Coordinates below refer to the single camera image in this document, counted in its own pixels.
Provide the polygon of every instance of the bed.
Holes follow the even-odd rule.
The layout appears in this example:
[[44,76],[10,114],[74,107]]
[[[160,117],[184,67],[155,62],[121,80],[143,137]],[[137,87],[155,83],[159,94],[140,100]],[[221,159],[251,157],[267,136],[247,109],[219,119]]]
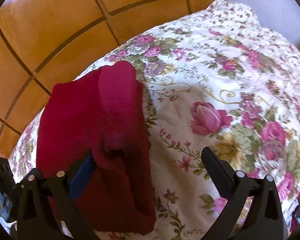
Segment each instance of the bed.
[[[101,239],[201,238],[226,205],[201,163],[206,146],[250,177],[271,174],[290,227],[300,192],[300,52],[293,44],[262,27],[247,5],[215,0],[135,36],[76,79],[120,60],[145,86],[157,222],[146,236],[97,232]],[[9,158],[16,182],[36,167],[41,114]],[[248,198],[236,227],[250,205]]]

